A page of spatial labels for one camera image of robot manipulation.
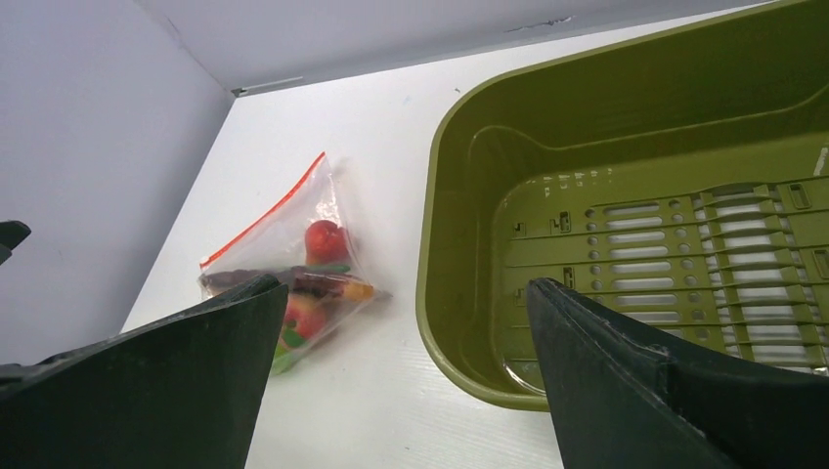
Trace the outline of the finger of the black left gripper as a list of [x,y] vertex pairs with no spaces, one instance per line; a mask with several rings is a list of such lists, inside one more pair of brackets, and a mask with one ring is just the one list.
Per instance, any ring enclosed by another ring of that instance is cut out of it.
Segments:
[[0,265],[12,257],[14,249],[30,234],[31,228],[24,222],[7,220],[0,223]]

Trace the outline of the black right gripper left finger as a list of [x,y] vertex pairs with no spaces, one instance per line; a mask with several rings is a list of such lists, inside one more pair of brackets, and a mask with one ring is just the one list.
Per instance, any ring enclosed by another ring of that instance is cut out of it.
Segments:
[[1,368],[5,468],[241,468],[288,289],[249,280],[169,317]]

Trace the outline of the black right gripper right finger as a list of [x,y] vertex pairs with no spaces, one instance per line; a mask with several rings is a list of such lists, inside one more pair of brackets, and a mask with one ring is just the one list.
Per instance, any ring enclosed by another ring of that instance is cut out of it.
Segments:
[[567,468],[824,468],[828,380],[630,319],[551,278],[530,329]]

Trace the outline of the pink toy peach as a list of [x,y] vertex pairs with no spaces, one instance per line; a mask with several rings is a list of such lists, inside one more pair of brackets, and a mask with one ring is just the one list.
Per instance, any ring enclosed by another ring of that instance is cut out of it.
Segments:
[[289,349],[302,347],[327,326],[327,311],[314,297],[290,294],[281,340]]

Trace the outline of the clear zip top bag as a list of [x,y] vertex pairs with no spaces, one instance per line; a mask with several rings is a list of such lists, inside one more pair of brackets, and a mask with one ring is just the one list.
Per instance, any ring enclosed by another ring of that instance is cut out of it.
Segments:
[[291,369],[344,320],[389,296],[360,258],[325,154],[199,267],[198,283],[207,297],[264,275],[287,286],[272,374]]

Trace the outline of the small red toy piece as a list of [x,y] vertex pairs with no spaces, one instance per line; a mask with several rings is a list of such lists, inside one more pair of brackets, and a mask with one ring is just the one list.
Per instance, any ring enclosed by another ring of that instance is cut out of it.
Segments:
[[312,223],[305,231],[304,244],[308,265],[337,264],[349,258],[348,233],[331,220]]

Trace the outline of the olive green plastic tub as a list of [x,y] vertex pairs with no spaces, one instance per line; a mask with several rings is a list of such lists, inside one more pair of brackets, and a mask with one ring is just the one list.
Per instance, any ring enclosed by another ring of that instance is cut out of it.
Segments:
[[528,282],[828,371],[828,5],[781,1],[502,74],[434,136],[416,290],[467,394],[547,408]]

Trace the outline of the green toy starfruit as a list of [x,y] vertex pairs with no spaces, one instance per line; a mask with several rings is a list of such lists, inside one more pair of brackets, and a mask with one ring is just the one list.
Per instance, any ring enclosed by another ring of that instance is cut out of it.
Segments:
[[271,366],[271,374],[282,374],[291,369],[298,361],[300,353],[307,345],[307,340],[293,329],[281,332],[277,349]]

